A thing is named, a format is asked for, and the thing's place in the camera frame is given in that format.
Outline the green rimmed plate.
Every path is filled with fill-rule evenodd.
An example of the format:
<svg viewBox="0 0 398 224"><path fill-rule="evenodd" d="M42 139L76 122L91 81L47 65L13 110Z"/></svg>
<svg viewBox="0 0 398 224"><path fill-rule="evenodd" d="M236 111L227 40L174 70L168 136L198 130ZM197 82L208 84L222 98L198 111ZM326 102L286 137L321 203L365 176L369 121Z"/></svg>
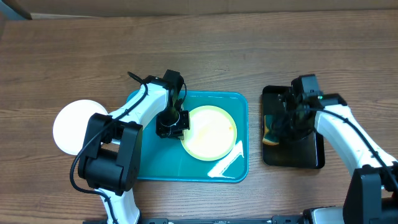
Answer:
<svg viewBox="0 0 398 224"><path fill-rule="evenodd" d="M183 132L182 146L201 161L216 161L233 149L237 126L232 116L217 106L199 106L189 112L190 128Z"/></svg>

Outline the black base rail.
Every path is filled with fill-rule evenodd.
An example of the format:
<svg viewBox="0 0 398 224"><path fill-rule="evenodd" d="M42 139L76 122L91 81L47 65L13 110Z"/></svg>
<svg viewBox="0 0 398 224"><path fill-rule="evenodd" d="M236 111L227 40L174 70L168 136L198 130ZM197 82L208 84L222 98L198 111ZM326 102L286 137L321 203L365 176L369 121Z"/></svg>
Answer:
<svg viewBox="0 0 398 224"><path fill-rule="evenodd" d="M237 218L237 219L181 219L140 218L137 224L311 224L344 223L340 220L315 221L305 215L274 215L272 218Z"/></svg>

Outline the black water tray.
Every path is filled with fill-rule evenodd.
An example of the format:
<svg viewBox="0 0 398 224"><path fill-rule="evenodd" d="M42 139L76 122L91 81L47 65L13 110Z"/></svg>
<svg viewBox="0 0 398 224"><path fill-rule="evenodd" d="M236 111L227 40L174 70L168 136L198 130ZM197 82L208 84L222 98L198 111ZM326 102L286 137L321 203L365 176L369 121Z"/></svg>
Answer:
<svg viewBox="0 0 398 224"><path fill-rule="evenodd" d="M278 93L288 91L287 86L266 86L262 90L262 125L265 114L276 114ZM321 169L325 165L324 138L312 131L298 141L279 142L268 146L262 143L262 160L269 166Z"/></svg>

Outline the teal plastic tray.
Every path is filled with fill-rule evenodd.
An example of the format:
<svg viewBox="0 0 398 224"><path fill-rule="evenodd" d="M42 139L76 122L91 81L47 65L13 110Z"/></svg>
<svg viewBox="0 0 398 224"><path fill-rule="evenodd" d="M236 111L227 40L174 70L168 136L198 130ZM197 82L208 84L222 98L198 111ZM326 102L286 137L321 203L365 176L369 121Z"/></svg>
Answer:
<svg viewBox="0 0 398 224"><path fill-rule="evenodd" d="M231 152L216 161L196 159L183 148L181 140L156 135L153 119L143 131L139 179L238 183L247 176L249 131L245 97L234 92L189 90L183 108L191 111L199 106L217 106L231 115L237 127Z"/></svg>

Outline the green and yellow sponge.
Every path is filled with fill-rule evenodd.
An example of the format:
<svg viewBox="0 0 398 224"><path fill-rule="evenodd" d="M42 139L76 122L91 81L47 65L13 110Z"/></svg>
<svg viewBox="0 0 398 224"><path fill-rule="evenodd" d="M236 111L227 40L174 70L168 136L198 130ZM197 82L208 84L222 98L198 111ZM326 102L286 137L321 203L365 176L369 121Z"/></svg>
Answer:
<svg viewBox="0 0 398 224"><path fill-rule="evenodd" d="M271 114L265 114L263 116L263 138L262 143L268 146L279 145L279 137L275 133L273 128L274 116Z"/></svg>

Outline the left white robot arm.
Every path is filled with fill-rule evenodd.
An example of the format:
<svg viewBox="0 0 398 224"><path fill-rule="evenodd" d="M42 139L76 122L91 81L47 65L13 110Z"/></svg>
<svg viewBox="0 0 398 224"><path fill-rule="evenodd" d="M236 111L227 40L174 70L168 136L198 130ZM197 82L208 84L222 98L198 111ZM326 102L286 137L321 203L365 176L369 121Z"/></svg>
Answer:
<svg viewBox="0 0 398 224"><path fill-rule="evenodd" d="M141 89L113 113L90 116L83 146L70 168L74 189L101 197L105 223L140 221L132 188L139 174L144 128L154 119L156 135L169 139L183 139L190 128L184 100L178 97L187 89L179 72L167 70L162 78L129 76Z"/></svg>

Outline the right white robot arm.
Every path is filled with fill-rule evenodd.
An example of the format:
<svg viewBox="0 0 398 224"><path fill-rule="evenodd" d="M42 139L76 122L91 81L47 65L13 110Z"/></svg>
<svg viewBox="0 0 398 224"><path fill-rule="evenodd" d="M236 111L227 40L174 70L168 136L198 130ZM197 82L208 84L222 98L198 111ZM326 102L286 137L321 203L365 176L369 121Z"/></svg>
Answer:
<svg viewBox="0 0 398 224"><path fill-rule="evenodd" d="M351 175L341 207L314 208L308 223L397 223L397 159L381 149L337 93L286 94L271 130L280 141L315 131L339 155Z"/></svg>

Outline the white plate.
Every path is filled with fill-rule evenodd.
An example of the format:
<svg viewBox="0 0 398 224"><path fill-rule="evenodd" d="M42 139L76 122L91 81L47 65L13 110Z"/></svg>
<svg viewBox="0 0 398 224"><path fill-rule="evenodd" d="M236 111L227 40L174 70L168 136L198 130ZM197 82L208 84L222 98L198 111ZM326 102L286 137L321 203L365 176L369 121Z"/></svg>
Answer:
<svg viewBox="0 0 398 224"><path fill-rule="evenodd" d="M76 156L83 147L88 121L95 113L108 115L106 109L93 100L77 100L66 105L53 124L53 139L57 147Z"/></svg>

